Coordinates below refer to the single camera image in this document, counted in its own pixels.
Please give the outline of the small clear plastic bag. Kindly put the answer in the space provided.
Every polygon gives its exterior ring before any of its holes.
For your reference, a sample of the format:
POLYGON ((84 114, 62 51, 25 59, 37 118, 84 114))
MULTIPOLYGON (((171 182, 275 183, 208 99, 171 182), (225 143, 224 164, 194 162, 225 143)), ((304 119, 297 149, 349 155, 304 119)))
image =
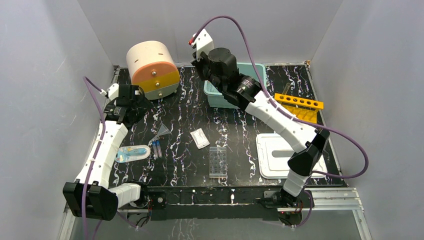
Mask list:
POLYGON ((196 147, 199 150, 210 145, 209 140, 207 139, 204 131, 201 128, 192 131, 190 133, 190 135, 192 136, 192 138, 193 138, 193 140, 196 144, 196 147))

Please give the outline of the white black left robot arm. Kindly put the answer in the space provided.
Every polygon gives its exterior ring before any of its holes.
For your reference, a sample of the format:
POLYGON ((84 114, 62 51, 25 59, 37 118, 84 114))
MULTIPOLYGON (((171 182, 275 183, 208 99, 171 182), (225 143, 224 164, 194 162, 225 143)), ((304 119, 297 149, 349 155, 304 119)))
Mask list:
POLYGON ((132 203, 144 208, 149 194, 135 181, 109 187, 110 173, 119 148, 129 129, 138 123, 153 105, 137 85, 113 84, 103 95, 109 100, 98 106, 98 135, 88 158, 73 182, 62 189, 70 211, 75 217, 110 221, 119 208, 132 203))

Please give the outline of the glass test tube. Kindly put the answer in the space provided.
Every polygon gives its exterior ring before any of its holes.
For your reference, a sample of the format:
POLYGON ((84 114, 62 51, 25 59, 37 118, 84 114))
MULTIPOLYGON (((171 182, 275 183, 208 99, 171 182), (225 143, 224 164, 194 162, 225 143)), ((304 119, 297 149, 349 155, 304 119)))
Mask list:
POLYGON ((283 91, 282 91, 281 94, 282 95, 287 95, 290 89, 291 89, 291 83, 290 82, 287 82, 286 85, 284 86, 283 91))

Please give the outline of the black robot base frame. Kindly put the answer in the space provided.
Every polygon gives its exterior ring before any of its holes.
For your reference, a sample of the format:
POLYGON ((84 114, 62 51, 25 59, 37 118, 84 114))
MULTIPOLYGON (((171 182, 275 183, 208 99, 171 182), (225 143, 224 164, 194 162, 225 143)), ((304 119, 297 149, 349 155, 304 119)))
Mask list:
POLYGON ((129 214, 150 213, 153 221, 179 219, 262 219, 292 223, 302 220, 301 211, 315 207, 312 193, 298 197, 283 195, 274 186, 148 187, 141 188, 135 206, 121 210, 129 214))

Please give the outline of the yellow test tube rack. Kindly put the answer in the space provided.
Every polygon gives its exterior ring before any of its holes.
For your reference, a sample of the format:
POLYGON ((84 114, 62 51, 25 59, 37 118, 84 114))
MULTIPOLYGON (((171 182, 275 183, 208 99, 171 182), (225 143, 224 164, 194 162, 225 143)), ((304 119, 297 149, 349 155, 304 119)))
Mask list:
POLYGON ((275 93, 274 99, 298 119, 309 123, 316 124, 318 112, 324 109, 324 102, 322 101, 281 93, 275 93))

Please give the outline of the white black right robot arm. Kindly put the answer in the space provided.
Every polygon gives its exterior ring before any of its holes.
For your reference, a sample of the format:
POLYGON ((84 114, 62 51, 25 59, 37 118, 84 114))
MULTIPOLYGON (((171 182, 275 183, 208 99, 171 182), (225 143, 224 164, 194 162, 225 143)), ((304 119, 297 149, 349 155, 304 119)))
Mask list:
POLYGON ((218 47, 208 53, 194 52, 192 56, 191 64, 201 80, 212 83, 226 101, 264 122, 291 146, 294 154, 288 160, 281 199, 286 206, 295 207, 328 143, 329 131, 301 123, 285 112, 265 91, 263 82, 240 73, 229 49, 218 47))

